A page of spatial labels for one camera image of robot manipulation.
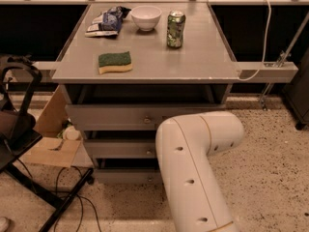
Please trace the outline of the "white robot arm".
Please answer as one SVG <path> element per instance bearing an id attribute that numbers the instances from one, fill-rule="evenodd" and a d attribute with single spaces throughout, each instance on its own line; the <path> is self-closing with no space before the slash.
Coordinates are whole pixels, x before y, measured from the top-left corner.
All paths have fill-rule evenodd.
<path id="1" fill-rule="evenodd" d="M 239 232 L 208 156 L 240 144 L 244 128 L 226 111 L 169 118 L 155 148 L 176 232 Z"/>

